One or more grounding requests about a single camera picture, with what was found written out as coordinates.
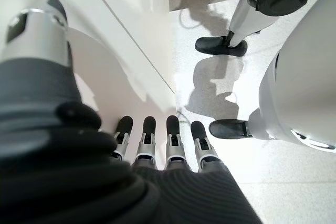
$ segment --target black shoe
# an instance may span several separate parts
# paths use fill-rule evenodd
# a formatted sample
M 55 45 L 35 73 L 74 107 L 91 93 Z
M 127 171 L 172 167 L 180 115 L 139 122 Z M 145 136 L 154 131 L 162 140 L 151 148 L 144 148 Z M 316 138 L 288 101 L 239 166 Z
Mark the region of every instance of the black shoe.
M 195 43 L 195 49 L 208 55 L 232 55 L 244 56 L 247 50 L 246 41 L 240 42 L 236 47 L 224 46 L 226 36 L 221 37 L 202 37 Z
M 212 136 L 222 139 L 252 137 L 246 127 L 246 121 L 238 119 L 216 120 L 210 124 L 209 131 Z

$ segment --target white panel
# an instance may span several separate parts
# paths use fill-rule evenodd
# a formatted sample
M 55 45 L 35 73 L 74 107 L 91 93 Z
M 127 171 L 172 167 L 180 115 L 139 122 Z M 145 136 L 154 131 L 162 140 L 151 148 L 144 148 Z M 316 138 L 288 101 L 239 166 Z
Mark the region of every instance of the white panel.
M 104 0 L 173 89 L 169 0 Z
M 286 40 L 276 72 L 276 107 L 284 124 L 336 145 L 336 0 L 318 0 Z

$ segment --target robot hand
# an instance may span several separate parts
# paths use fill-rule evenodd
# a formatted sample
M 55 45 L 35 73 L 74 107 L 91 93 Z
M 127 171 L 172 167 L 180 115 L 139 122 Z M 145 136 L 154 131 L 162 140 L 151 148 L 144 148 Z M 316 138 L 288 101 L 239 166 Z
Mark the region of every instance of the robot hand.
M 143 133 L 136 153 L 134 167 L 149 167 L 156 169 L 155 165 L 155 119 L 148 116 L 143 123 Z M 118 143 L 117 148 L 111 154 L 114 160 L 123 160 L 128 146 L 129 136 L 132 130 L 133 120 L 124 116 L 115 131 L 114 139 Z M 226 169 L 223 162 L 217 156 L 210 144 L 204 126 L 195 121 L 191 124 L 191 131 L 195 144 L 195 154 L 199 166 L 199 172 Z M 167 118 L 167 145 L 166 145 L 166 170 L 185 169 L 190 170 L 184 153 L 180 136 L 179 121 L 176 116 Z
M 232 17 L 229 32 L 223 37 L 203 37 L 196 50 L 211 55 L 243 56 L 247 50 L 244 38 L 272 25 L 280 16 L 300 9 L 307 0 L 240 0 Z

